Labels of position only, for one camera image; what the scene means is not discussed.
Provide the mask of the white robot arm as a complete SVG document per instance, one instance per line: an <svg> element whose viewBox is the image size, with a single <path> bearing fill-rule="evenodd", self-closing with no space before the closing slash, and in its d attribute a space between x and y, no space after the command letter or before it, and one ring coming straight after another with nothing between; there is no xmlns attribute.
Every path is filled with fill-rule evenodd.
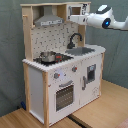
<svg viewBox="0 0 128 128"><path fill-rule="evenodd" d="M69 15L69 20L80 25L88 25L96 28L128 31L128 17L124 22L116 21L113 9L107 5L101 5L95 13L84 15Z"/></svg>

